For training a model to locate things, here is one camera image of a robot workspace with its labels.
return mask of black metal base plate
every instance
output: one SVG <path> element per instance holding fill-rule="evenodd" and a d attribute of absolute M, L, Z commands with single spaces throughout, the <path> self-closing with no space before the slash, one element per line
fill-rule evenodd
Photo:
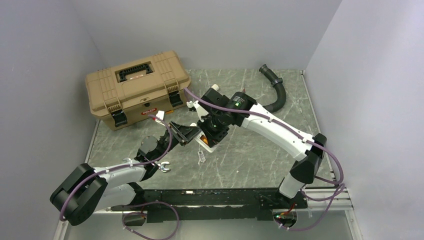
<path fill-rule="evenodd" d="M 145 189 L 144 203 L 162 201 L 174 206 L 181 220 L 253 219 L 272 220 L 270 210 L 289 209 L 290 203 L 278 197 L 277 188 Z M 295 209 L 308 207 L 300 192 Z M 112 211 L 139 211 L 140 207 L 114 206 Z M 175 220 L 175 214 L 162 204 L 147 205 L 148 223 Z"/>

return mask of red label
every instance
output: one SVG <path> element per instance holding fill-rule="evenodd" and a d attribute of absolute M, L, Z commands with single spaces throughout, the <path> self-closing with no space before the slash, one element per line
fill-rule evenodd
<path fill-rule="evenodd" d="M 155 108 L 152 108 L 150 110 L 147 110 L 147 111 L 142 112 L 141 115 L 146 115 L 146 114 L 149 114 L 149 113 L 154 112 L 156 110 L 158 110 L 158 109 L 155 107 Z"/>

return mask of small white object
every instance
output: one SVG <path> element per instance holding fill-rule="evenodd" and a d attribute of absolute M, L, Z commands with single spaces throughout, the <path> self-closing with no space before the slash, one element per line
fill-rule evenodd
<path fill-rule="evenodd" d="M 216 85 L 216 84 L 212 85 L 210 88 L 211 89 L 214 89 L 215 91 L 219 91 L 220 90 L 220 87 L 218 85 Z"/>
<path fill-rule="evenodd" d="M 198 152 L 197 152 L 197 155 L 199 156 L 199 161 L 200 161 L 201 163 L 206 162 L 206 157 L 205 157 L 205 155 L 203 154 L 203 151 L 202 151 L 202 150 L 198 151 Z"/>
<path fill-rule="evenodd" d="M 203 122 L 203 116 L 206 116 L 209 114 L 208 111 L 206 111 L 202 106 L 200 106 L 199 101 L 195 101 L 193 102 L 193 106 L 196 109 L 196 113 L 198 118 L 200 119 L 201 122 Z"/>
<path fill-rule="evenodd" d="M 164 111 L 161 111 L 161 110 L 159 110 L 158 112 L 157 112 L 157 114 L 156 114 L 156 119 L 155 119 L 155 121 L 156 121 L 156 123 L 158 123 L 158 124 L 160 124 L 160 125 L 162 125 L 162 126 L 165 126 L 161 121 L 159 121 L 158 119 L 160 119 L 160 120 L 164 120 L 164 117 L 165 117 L 165 112 Z"/>
<path fill-rule="evenodd" d="M 188 101 L 187 102 L 187 107 L 189 108 L 189 109 L 191 109 L 191 108 L 194 108 L 194 104 L 193 104 L 193 101 Z"/>

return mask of toolbox latch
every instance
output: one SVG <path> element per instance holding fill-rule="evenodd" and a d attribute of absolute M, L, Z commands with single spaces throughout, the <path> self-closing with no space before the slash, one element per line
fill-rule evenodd
<path fill-rule="evenodd" d="M 168 95 L 169 95 L 169 101 L 170 101 L 173 108 L 175 108 L 178 105 L 183 104 L 183 101 L 181 100 L 179 91 L 171 92 Z"/>
<path fill-rule="evenodd" d="M 124 111 L 122 111 L 122 109 L 114 111 L 110 114 L 112 115 L 113 120 L 115 120 L 115 128 L 128 123 L 127 115 L 125 115 L 125 113 L 124 113 Z"/>

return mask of white wall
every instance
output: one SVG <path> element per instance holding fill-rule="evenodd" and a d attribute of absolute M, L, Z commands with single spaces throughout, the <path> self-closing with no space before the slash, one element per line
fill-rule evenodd
<path fill-rule="evenodd" d="M 305 69 L 340 2 L 73 0 L 108 65 L 175 50 L 208 69 Z"/>
<path fill-rule="evenodd" d="M 102 67 L 71 2 L 1 1 L 1 239 L 53 238 L 49 197 L 84 162 L 95 125 L 84 76 Z"/>
<path fill-rule="evenodd" d="M 306 69 L 366 240 L 424 239 L 423 12 L 344 0 Z"/>

